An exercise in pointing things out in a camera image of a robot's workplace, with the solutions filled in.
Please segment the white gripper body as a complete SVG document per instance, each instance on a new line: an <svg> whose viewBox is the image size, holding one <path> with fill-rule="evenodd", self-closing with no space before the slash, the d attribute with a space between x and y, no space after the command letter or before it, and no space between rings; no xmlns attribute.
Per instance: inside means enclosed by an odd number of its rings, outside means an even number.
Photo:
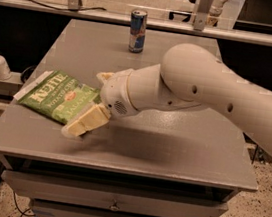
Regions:
<svg viewBox="0 0 272 217"><path fill-rule="evenodd" d="M132 70L123 70L113 74L111 78L102 86L100 97L103 104L114 116L130 117L137 114L129 99L128 78Z"/></svg>

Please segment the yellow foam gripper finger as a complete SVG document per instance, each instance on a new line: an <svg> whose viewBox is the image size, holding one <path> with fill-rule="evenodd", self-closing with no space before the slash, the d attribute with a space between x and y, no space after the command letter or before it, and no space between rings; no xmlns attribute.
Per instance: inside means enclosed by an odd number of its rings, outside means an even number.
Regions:
<svg viewBox="0 0 272 217"><path fill-rule="evenodd" d="M75 138L109 122L111 113L103 104L90 102L61 129L65 137Z"/></svg>
<svg viewBox="0 0 272 217"><path fill-rule="evenodd" d="M110 72L100 72L96 74L96 78L99 80L100 84L103 86L109 78L111 78L114 75L114 73Z"/></svg>

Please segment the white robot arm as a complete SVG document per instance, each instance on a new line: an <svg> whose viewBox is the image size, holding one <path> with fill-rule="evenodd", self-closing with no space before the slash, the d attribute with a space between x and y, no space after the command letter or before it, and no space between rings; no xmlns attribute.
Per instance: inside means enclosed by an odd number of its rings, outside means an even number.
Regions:
<svg viewBox="0 0 272 217"><path fill-rule="evenodd" d="M229 119L272 157L272 91L227 70L205 48L179 44L159 64L98 73L101 101L73 117L62 134L72 138L141 111L211 108Z"/></svg>

